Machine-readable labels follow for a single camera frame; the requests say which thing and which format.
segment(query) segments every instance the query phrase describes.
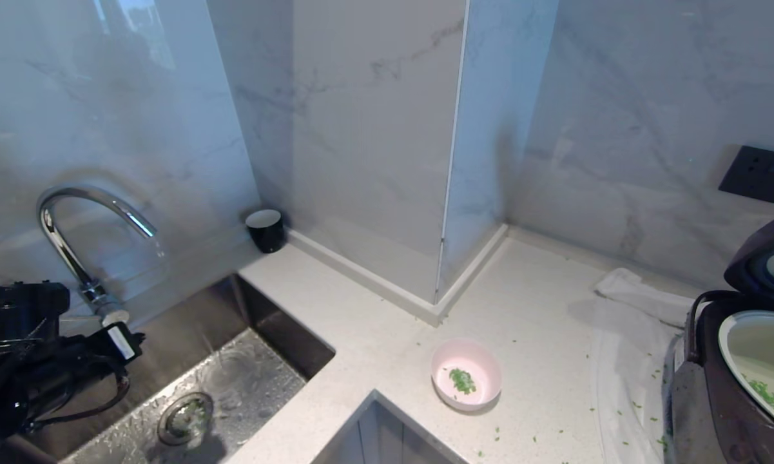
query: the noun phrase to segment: chrome faucet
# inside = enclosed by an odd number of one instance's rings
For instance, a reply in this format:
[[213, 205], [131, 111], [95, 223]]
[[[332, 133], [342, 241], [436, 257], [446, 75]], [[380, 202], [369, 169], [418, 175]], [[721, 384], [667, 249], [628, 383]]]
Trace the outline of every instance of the chrome faucet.
[[143, 217], [131, 205], [118, 197], [113, 196], [100, 188], [93, 188], [82, 185], [60, 185], [49, 188], [44, 191], [37, 200], [37, 211], [40, 219], [40, 228], [43, 234], [52, 243], [54, 249], [66, 262], [66, 267], [72, 271], [77, 281], [80, 282], [80, 291], [83, 299], [92, 308], [95, 314], [101, 317], [103, 326], [113, 324], [118, 321], [128, 321], [128, 312], [122, 308], [121, 303], [106, 292], [101, 281], [89, 274], [86, 266], [77, 258], [72, 247], [66, 243], [66, 239], [57, 228], [54, 222], [53, 208], [58, 200], [66, 197], [86, 198], [92, 202], [100, 203], [119, 217], [124, 219], [133, 229], [137, 230], [143, 238], [152, 238], [157, 230], [149, 221]]

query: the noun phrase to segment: marble wall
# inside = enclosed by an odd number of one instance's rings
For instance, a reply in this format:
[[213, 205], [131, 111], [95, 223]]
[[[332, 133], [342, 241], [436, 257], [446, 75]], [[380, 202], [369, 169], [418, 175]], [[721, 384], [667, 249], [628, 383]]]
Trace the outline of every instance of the marble wall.
[[505, 219], [507, 173], [523, 162], [557, 6], [469, 2], [438, 296]]
[[433, 302], [464, 3], [209, 7], [263, 201]]
[[85, 200], [56, 215], [122, 299], [137, 277], [240, 224], [260, 199], [204, 0], [0, 2], [0, 275], [74, 278], [34, 211], [60, 182], [106, 188], [165, 258]]
[[774, 204], [717, 191], [774, 150], [774, 0], [563, 0], [508, 221], [722, 287]]

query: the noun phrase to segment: stainless steel sink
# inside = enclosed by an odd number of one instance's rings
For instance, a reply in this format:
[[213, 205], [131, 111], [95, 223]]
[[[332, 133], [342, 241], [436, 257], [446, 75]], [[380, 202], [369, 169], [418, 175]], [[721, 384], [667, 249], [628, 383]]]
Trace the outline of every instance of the stainless steel sink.
[[[131, 390], [106, 413], [14, 437], [0, 463], [214, 464], [254, 435], [334, 356], [233, 274], [141, 327]], [[113, 379], [56, 415], [115, 394]]]

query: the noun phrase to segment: black wall socket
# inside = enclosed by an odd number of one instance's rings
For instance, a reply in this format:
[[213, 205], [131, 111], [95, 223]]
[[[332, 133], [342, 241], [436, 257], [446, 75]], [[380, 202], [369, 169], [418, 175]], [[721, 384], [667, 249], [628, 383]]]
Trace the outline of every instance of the black wall socket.
[[743, 146], [719, 190], [774, 203], [774, 151]]

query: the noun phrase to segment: black cup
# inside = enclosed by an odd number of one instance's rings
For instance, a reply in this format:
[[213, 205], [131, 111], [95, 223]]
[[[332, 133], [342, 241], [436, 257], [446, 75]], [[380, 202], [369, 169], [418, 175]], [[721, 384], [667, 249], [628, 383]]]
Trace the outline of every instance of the black cup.
[[261, 253], [274, 253], [286, 242], [284, 219], [274, 209], [261, 209], [246, 218], [246, 229]]

